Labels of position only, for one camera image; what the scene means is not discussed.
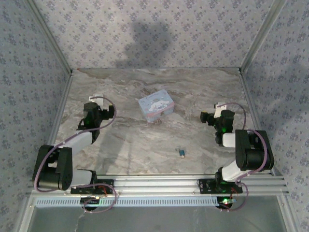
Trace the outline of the aluminium table side rail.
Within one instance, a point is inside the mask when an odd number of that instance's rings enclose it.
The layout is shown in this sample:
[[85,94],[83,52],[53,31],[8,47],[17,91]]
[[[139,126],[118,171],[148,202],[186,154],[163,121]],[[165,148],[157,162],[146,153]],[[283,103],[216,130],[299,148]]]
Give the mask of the aluminium table side rail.
[[51,132],[50,132],[49,137],[48,137],[47,142],[46,142],[48,145],[52,145],[56,141],[57,133],[58,133],[58,130],[59,130],[59,127],[60,127],[60,122],[61,122],[61,119],[62,119],[64,108],[65,108],[67,98],[68,98],[68,95],[69,95],[69,91],[70,91],[70,87],[71,87],[71,84],[72,84],[72,73],[73,73],[73,70],[70,70],[67,81],[66,81],[64,89],[63,89],[63,92],[62,92],[62,95],[61,95],[61,98],[60,98],[60,101],[59,101],[59,104],[58,104],[58,107],[57,107],[57,112],[56,112],[54,120],[53,120]]
[[242,93],[244,94],[245,104],[243,107],[246,110],[246,128],[252,130],[262,130],[262,126],[259,122],[258,111],[255,108],[253,97],[250,94],[249,86],[243,77],[241,68],[238,68],[238,74]]

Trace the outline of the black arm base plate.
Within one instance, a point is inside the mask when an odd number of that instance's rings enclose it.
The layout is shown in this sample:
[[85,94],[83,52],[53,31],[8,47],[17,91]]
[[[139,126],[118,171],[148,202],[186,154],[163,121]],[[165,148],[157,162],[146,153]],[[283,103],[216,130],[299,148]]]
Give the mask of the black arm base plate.
[[243,193],[242,187],[234,182],[221,181],[215,179],[199,179],[197,181],[200,194],[233,194]]
[[70,190],[71,194],[88,194],[88,195],[112,195],[113,179],[93,179],[90,187],[74,187]]

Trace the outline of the pastel cartoon tin box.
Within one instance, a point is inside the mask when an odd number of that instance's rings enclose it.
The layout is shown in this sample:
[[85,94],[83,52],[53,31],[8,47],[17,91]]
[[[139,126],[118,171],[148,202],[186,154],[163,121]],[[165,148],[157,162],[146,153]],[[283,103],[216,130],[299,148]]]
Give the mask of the pastel cartoon tin box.
[[138,100],[140,109],[148,123],[173,113],[175,102],[165,89]]

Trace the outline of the aluminium front rail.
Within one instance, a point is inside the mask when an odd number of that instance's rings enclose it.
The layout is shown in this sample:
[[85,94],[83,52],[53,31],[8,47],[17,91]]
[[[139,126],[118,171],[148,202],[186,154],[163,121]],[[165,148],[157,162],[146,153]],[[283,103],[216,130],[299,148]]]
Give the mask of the aluminium front rail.
[[[113,187],[121,197],[197,196],[199,179],[213,179],[214,174],[137,174],[99,175],[98,179],[114,180]],[[283,176],[269,173],[250,175],[241,180],[249,196],[288,195]]]

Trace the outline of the aluminium corner post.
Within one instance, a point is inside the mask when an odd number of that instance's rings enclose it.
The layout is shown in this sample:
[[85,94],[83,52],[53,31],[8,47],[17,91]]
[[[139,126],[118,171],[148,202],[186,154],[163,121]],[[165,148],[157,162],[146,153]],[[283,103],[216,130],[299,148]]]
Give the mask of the aluminium corner post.
[[57,57],[60,65],[62,66],[63,70],[68,73],[71,74],[71,68],[68,64],[68,62],[66,61],[65,56],[63,55],[62,51],[60,50],[54,36],[52,35],[50,29],[48,28],[47,24],[44,21],[44,18],[42,16],[42,14],[40,13],[37,5],[35,4],[34,0],[23,0],[24,3],[26,4],[26,6],[28,7],[30,13],[32,14],[32,16],[34,17],[34,20],[37,22],[37,24],[39,25],[40,30],[42,31],[45,39],[47,40],[47,42],[49,43],[49,45],[51,46],[51,49],[53,51],[53,53],[55,54],[55,56]]
[[239,68],[240,74],[243,74],[244,72],[246,72],[246,70],[248,69],[252,61],[254,60],[256,54],[261,48],[264,40],[267,38],[268,33],[270,32],[271,28],[276,22],[286,2],[287,0],[274,0],[273,1],[260,29],[258,30],[248,52],[246,53],[246,56],[243,59],[243,62]]

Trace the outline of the control board with LED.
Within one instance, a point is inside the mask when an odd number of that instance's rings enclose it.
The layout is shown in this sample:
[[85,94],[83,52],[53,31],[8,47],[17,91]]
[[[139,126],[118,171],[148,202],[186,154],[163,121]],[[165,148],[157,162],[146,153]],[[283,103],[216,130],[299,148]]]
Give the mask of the control board with LED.
[[85,206],[90,206],[90,207],[94,207],[97,206],[100,203],[100,198],[98,197],[81,197],[80,198],[80,205],[85,205]]
[[217,197],[218,206],[219,209],[229,210],[233,203],[236,202],[236,199],[233,197]]

